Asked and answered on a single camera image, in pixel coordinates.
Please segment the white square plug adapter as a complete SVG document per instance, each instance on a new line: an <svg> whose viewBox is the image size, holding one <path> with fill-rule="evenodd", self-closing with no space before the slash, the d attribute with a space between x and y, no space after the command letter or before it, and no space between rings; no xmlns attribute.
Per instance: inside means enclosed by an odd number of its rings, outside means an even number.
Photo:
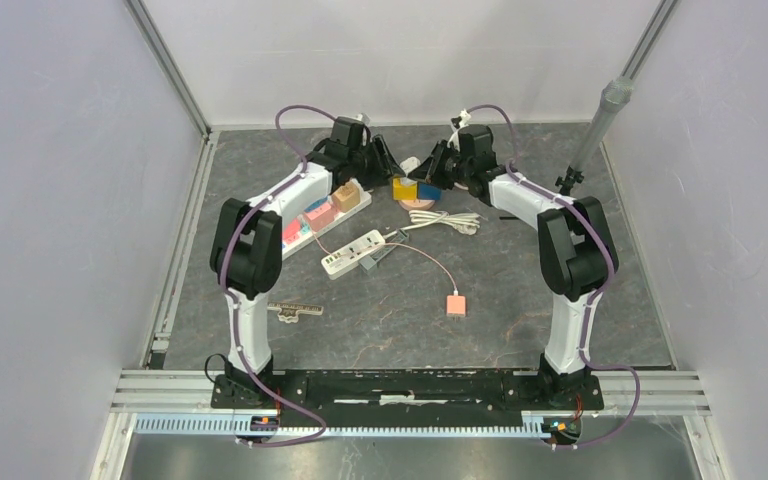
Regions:
<svg viewBox="0 0 768 480"><path fill-rule="evenodd" d="M409 157L399 163L399 166L404 174L405 177L407 177L411 172L416 170L421 166L422 162L417 157Z"/></svg>

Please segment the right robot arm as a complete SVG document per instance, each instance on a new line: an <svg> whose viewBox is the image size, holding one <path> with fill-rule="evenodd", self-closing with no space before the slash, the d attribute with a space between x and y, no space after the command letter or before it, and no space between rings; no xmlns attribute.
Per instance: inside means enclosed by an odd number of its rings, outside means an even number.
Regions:
<svg viewBox="0 0 768 480"><path fill-rule="evenodd" d="M501 165L486 125L459 129L439 141L408 173L441 190L456 185L482 203L534 228L544 282L553 294L550 337L538 367L537 392L551 408L562 408L594 388L589 345L595 310L618 268L602 204L575 200Z"/></svg>

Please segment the yellow cube socket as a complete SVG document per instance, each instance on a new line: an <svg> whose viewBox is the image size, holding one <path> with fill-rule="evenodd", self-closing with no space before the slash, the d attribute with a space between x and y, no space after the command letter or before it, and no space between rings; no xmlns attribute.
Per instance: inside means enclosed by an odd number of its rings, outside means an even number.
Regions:
<svg viewBox="0 0 768 480"><path fill-rule="evenodd" d="M392 198L400 202L416 201L419 199L418 182L406 177L392 180Z"/></svg>

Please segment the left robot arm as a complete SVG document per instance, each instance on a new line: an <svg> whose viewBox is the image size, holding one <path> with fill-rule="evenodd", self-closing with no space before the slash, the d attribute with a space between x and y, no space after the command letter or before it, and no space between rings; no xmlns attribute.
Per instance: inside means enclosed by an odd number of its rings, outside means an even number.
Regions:
<svg viewBox="0 0 768 480"><path fill-rule="evenodd" d="M274 394L272 352L266 317L268 294L283 263L286 226L313 203L357 181L363 188L385 186L403 170L382 135L360 120L334 119L328 137L301 153L298 166L267 191L246 201L230 198L220 210L210 254L229 313L231 347L222 380L235 386L250 407Z"/></svg>

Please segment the small pink charger plug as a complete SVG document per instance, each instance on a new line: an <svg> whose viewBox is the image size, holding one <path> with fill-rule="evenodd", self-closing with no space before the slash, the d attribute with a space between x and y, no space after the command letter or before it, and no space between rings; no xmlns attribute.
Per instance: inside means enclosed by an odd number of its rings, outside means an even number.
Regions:
<svg viewBox="0 0 768 480"><path fill-rule="evenodd" d="M467 314L467 301L462 295L453 293L448 295L445 301L446 316L450 318L463 318Z"/></svg>

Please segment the blue cube socket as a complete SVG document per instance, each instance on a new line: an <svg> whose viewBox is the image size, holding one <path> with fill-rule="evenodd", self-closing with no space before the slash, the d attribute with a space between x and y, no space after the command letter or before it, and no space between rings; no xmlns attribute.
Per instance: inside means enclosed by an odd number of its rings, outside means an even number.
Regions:
<svg viewBox="0 0 768 480"><path fill-rule="evenodd" d="M417 199L437 202L442 197L442 190L426 183L417 184Z"/></svg>

